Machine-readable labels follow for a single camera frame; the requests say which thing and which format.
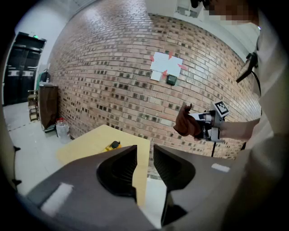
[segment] black pole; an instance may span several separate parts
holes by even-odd
[[[211,155],[211,157],[214,156],[215,147],[216,147],[216,142],[215,142],[214,145],[213,145],[213,151],[212,151],[212,155]]]

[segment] brown glove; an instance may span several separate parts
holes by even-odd
[[[173,127],[181,136],[195,136],[201,132],[195,118],[189,115],[191,106],[183,105],[181,107],[176,118],[176,125]]]

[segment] table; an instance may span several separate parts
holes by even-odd
[[[137,204],[144,205],[149,164],[149,140],[101,125],[60,148],[56,155],[61,164],[66,165],[74,160],[99,154],[113,141],[120,141],[122,147],[137,145],[137,167],[133,174],[132,185],[136,188]]]

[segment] black door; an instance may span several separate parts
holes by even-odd
[[[19,34],[11,49],[4,78],[4,104],[26,102],[34,81],[44,41]]]

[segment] wooden table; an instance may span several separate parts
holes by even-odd
[[[122,147],[137,145],[137,167],[133,174],[132,185],[136,188],[137,204],[144,205],[149,164],[149,140],[101,125],[60,148],[56,155],[60,162],[66,165],[74,160],[100,153],[113,141],[120,141]]]

